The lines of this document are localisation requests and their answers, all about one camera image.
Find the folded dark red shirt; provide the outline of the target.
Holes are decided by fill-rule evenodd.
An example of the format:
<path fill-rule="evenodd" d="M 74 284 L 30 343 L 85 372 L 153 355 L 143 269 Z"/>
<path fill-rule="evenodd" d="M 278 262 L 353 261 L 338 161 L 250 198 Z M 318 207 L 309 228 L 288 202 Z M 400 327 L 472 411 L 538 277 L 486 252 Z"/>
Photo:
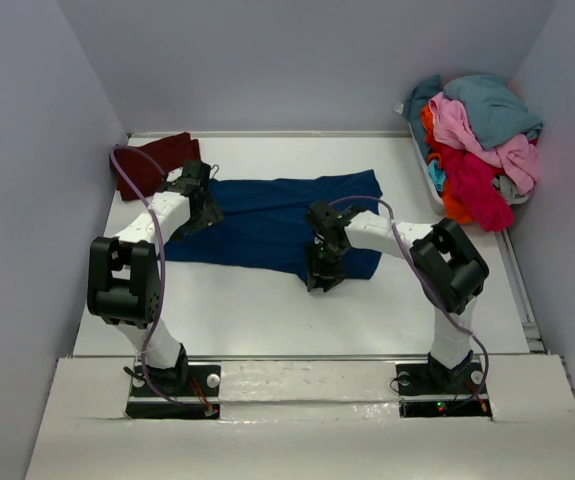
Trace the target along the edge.
<path fill-rule="evenodd" d="M 152 196 L 163 181 L 163 176 L 181 168 L 187 160 L 200 160 L 197 139 L 184 132 L 168 136 L 133 150 L 120 148 L 114 157 L 132 183 L 144 197 Z"/>

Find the light pink t shirt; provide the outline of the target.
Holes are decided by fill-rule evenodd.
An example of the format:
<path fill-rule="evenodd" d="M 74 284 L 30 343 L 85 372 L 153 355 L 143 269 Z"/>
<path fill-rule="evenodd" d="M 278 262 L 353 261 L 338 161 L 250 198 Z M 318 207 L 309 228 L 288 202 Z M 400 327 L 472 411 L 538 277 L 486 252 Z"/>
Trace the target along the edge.
<path fill-rule="evenodd" d="M 472 153 L 492 167 L 502 169 L 515 184 L 518 194 L 530 193 L 539 180 L 538 151 L 524 134 L 484 149 L 469 124 L 465 106 L 440 92 L 428 101 L 433 118 L 433 136 L 441 144 Z"/>

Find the navy blue t shirt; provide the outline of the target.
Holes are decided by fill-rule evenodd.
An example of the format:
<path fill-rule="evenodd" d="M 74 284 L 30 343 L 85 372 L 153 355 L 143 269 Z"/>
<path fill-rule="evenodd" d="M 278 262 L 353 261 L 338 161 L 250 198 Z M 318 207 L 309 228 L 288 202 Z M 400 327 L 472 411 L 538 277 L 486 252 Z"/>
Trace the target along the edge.
<path fill-rule="evenodd" d="M 382 196 L 372 170 L 316 179 L 212 180 L 210 192 L 223 220 L 165 245 L 169 262 L 194 262 L 273 270 L 307 279 L 306 244 L 314 239 L 305 221 L 318 200 L 357 196 L 374 213 Z"/>

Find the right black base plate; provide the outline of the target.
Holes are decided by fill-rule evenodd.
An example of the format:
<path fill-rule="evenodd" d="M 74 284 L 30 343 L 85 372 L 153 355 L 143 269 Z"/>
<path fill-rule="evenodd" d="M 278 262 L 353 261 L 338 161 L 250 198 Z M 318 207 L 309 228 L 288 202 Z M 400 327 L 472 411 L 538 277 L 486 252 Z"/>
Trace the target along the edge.
<path fill-rule="evenodd" d="M 398 395 L 402 418 L 456 418 L 493 416 L 486 387 L 480 387 L 483 367 L 473 362 L 460 379 L 438 385 L 425 363 L 396 365 L 390 389 Z"/>

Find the magenta t shirt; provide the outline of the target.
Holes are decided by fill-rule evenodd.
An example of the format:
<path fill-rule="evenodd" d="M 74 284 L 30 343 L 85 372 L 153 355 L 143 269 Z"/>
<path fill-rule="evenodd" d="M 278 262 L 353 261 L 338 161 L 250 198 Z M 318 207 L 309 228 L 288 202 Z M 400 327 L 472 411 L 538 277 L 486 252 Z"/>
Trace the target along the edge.
<path fill-rule="evenodd" d="M 514 215 L 492 185 L 495 170 L 472 153 L 440 144 L 442 168 L 456 196 L 476 223 L 486 232 L 509 227 Z"/>

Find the orange t shirt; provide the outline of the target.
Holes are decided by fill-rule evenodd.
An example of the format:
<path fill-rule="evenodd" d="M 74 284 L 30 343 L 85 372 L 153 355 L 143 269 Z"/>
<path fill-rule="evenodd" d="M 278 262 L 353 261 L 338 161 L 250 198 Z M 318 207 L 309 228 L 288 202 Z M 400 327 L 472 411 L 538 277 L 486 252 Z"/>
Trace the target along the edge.
<path fill-rule="evenodd" d="M 426 155 L 426 165 L 427 165 L 427 158 L 430 153 L 438 153 L 439 152 L 439 143 L 435 140 L 433 135 L 434 123 L 433 123 L 433 115 L 430 111 L 428 105 L 425 105 L 420 111 L 420 120 L 422 127 L 425 132 L 424 137 L 424 144 L 429 148 L 429 153 Z M 473 222 L 473 216 L 468 212 L 462 202 L 453 195 L 451 192 L 451 186 L 449 181 L 446 177 L 444 191 L 443 194 L 440 196 L 444 209 L 445 209 L 445 216 L 452 220 L 455 220 L 459 224 L 470 224 Z"/>

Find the grey blue t shirt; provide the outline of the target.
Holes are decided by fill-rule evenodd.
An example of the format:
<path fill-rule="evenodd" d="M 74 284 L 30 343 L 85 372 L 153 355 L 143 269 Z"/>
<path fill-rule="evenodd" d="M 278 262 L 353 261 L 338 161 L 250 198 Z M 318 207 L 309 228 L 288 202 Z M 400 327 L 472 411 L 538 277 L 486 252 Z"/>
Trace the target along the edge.
<path fill-rule="evenodd" d="M 415 135 L 419 135 L 422 127 L 421 109 L 438 93 L 445 99 L 463 104 L 472 131 L 486 150 L 498 147 L 518 134 L 534 141 L 542 132 L 543 120 L 528 110 L 509 89 L 504 77 L 467 75 L 443 84 L 441 76 L 436 74 L 420 81 L 397 106 L 397 112 L 408 125 L 415 127 Z"/>

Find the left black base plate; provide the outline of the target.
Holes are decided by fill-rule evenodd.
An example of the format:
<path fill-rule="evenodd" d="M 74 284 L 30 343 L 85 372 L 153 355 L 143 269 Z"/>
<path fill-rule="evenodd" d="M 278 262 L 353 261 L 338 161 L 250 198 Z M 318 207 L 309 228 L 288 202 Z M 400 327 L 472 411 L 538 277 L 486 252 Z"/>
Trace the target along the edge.
<path fill-rule="evenodd" d="M 164 380 L 155 387 L 171 401 L 159 396 L 145 382 L 140 364 L 124 366 L 130 377 L 125 414 L 144 420 L 218 420 L 221 413 L 221 366 L 190 363 L 183 385 Z"/>

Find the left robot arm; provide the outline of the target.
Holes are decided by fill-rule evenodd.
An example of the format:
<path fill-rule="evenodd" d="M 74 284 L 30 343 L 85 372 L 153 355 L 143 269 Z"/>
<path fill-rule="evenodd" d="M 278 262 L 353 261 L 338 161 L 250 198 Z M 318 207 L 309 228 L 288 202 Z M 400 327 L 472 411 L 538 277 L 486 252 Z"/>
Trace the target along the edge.
<path fill-rule="evenodd" d="M 151 198 L 141 198 L 143 213 L 90 246 L 88 311 L 130 341 L 141 361 L 142 381 L 168 395 L 186 388 L 189 365 L 185 347 L 162 320 L 164 246 L 223 220 L 210 191 L 211 170 L 202 161 L 187 161 Z"/>

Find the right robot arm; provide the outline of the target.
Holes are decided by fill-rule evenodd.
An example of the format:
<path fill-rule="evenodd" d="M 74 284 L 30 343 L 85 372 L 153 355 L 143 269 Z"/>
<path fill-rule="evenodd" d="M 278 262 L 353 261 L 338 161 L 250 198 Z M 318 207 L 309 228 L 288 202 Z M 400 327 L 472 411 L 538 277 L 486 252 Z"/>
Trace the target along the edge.
<path fill-rule="evenodd" d="M 314 233 L 305 247 L 307 289 L 327 292 L 341 284 L 347 278 L 344 257 L 352 250 L 406 261 L 435 312 L 427 361 L 410 383 L 449 392 L 472 362 L 472 314 L 489 267 L 455 221 L 397 222 L 393 209 L 386 210 L 382 216 L 361 206 L 338 211 L 324 200 L 311 205 L 304 216 Z"/>

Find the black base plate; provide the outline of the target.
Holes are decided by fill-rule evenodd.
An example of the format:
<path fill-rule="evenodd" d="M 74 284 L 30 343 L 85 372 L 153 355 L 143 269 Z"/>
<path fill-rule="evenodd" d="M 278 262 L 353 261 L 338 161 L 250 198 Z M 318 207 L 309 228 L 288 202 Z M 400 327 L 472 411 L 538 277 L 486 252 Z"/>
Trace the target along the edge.
<path fill-rule="evenodd" d="M 218 420 L 221 413 L 221 366 L 190 363 L 183 385 L 164 380 L 155 387 L 171 401 L 159 396 L 145 382 L 140 364 L 124 366 L 130 377 L 125 414 L 144 420 Z"/>
<path fill-rule="evenodd" d="M 398 395 L 402 418 L 456 418 L 493 416 L 486 387 L 480 387 L 483 367 L 473 362 L 460 379 L 438 385 L 425 363 L 396 365 L 390 389 Z"/>

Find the light blue t shirt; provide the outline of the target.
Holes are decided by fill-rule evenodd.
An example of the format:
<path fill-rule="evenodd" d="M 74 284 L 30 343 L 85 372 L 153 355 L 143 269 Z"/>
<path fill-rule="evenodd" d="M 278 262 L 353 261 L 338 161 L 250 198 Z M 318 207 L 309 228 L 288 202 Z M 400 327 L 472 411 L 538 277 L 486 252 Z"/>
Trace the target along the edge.
<path fill-rule="evenodd" d="M 441 168 L 441 157 L 438 153 L 430 153 L 427 158 L 427 173 L 439 196 L 443 194 L 446 174 Z"/>

